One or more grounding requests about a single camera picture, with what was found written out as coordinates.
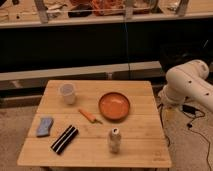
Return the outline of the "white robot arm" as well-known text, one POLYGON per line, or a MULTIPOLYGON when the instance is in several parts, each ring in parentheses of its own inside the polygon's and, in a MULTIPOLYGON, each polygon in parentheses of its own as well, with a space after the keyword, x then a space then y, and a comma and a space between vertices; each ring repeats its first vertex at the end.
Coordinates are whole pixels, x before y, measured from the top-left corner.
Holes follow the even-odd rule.
POLYGON ((167 84, 159 92, 161 102, 177 107, 189 97, 213 113, 213 85, 206 81, 209 67, 202 60, 192 60, 170 68, 166 72, 167 84))

